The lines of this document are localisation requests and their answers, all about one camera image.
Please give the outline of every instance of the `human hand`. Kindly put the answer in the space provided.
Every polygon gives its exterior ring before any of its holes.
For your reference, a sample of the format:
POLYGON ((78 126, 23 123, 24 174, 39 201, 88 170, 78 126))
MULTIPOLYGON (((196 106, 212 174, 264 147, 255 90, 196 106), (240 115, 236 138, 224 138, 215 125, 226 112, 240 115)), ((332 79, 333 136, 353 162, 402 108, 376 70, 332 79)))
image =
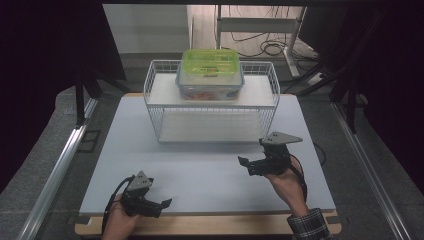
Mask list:
MULTIPOLYGON (((293 166, 303 174, 297 159, 291 156, 290 160, 293 166)), ((280 175, 265 174, 264 177, 271 182, 277 195, 290 207, 295 217, 302 217, 309 214, 300 181, 292 170, 287 169, 280 175)))
POLYGON ((121 194, 116 195, 109 211, 109 220, 102 236, 102 240, 125 240, 134 231, 141 215, 128 216, 119 202, 121 194))

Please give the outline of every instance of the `wire rack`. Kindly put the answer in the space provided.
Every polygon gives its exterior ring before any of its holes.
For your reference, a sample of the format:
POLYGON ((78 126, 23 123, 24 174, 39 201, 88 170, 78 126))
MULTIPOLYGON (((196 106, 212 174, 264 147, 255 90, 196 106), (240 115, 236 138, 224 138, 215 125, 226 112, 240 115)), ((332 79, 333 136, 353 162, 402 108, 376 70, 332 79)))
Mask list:
POLYGON ((280 99, 270 62, 240 62, 245 85, 235 101, 182 100, 179 60, 154 60, 144 100, 159 142, 257 142, 268 134, 280 99))

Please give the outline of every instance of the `floor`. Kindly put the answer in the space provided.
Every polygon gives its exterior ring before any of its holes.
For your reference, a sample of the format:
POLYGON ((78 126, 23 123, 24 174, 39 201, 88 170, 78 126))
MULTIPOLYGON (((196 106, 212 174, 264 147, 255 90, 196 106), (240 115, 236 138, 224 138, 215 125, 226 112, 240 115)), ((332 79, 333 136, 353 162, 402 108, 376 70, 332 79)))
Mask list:
MULTIPOLYGON (((241 49, 258 49, 257 43, 249 43, 241 49)), ((303 53, 313 51, 298 42, 303 53)), ((148 64, 153 59, 180 59, 180 54, 130 54, 122 55, 127 75, 123 82, 133 92, 141 92, 148 64)), ((290 86, 290 92, 309 86, 308 81, 295 82, 290 76, 281 55, 271 59, 274 63, 282 91, 290 86)), ((313 62, 299 61, 308 69, 313 62)), ((103 95, 98 100, 93 122, 88 132, 98 134, 97 144, 83 142, 73 157, 53 203, 41 224, 35 239, 80 239, 74 232, 79 207, 89 184, 91 174, 101 151, 108 127, 113 120, 119 99, 124 93, 99 81, 103 95)), ((343 131, 332 103, 328 99, 329 85, 310 95, 300 97, 299 102, 311 137, 317 144, 316 151, 322 161, 323 172, 335 201, 342 222, 339 239, 397 239, 393 233, 378 198, 367 181, 365 171, 343 131)), ((56 111, 34 146, 24 165, 0 195, 0 239, 16 239, 21 232, 34 203, 50 176, 72 130, 75 127, 74 89, 60 93, 56 99, 56 111)), ((424 239, 424 197, 408 175, 356 109, 356 137, 360 140, 382 185, 398 210, 410 234, 409 239, 424 239)))

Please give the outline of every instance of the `plastic food container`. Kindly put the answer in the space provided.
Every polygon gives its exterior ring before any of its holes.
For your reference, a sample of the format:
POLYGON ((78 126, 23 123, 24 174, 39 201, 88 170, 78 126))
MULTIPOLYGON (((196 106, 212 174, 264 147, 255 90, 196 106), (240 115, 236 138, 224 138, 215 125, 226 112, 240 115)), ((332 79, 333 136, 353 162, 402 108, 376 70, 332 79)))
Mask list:
POLYGON ((188 50, 179 66, 176 84, 181 98, 194 101, 229 101, 244 85, 234 50, 188 50))

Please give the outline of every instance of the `sleeve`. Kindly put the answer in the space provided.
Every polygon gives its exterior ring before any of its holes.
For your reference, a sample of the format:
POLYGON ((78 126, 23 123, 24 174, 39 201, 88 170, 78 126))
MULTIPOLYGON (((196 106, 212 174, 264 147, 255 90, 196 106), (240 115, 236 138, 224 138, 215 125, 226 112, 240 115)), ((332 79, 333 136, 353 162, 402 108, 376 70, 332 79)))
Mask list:
POLYGON ((328 231, 319 208, 310 210, 307 216, 290 216, 287 221, 297 240, 336 240, 328 231))

